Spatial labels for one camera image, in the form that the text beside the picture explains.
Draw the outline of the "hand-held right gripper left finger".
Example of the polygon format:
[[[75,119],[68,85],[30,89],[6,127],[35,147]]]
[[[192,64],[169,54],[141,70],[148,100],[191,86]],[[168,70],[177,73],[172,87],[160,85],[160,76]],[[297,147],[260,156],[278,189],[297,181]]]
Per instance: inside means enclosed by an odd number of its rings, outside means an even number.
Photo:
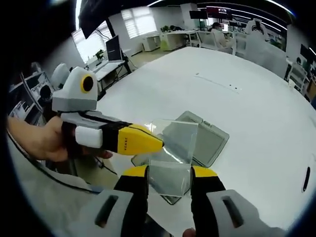
[[[80,212],[80,237],[141,237],[148,211],[149,166],[126,170]]]

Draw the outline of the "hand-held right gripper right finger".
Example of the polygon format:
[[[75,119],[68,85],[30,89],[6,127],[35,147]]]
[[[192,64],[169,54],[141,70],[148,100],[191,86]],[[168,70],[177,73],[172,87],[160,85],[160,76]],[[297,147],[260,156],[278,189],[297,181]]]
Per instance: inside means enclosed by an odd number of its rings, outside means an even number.
[[[258,237],[262,221],[256,207],[227,190],[217,173],[191,167],[191,212],[197,237]]]

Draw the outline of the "person's left hand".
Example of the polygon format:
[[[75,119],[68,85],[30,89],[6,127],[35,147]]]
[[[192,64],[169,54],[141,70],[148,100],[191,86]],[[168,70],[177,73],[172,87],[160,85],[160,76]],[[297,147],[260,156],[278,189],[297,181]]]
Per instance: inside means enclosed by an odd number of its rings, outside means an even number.
[[[69,158],[62,136],[63,121],[55,116],[44,126],[28,124],[14,117],[7,117],[7,130],[17,144],[38,160],[54,162]]]

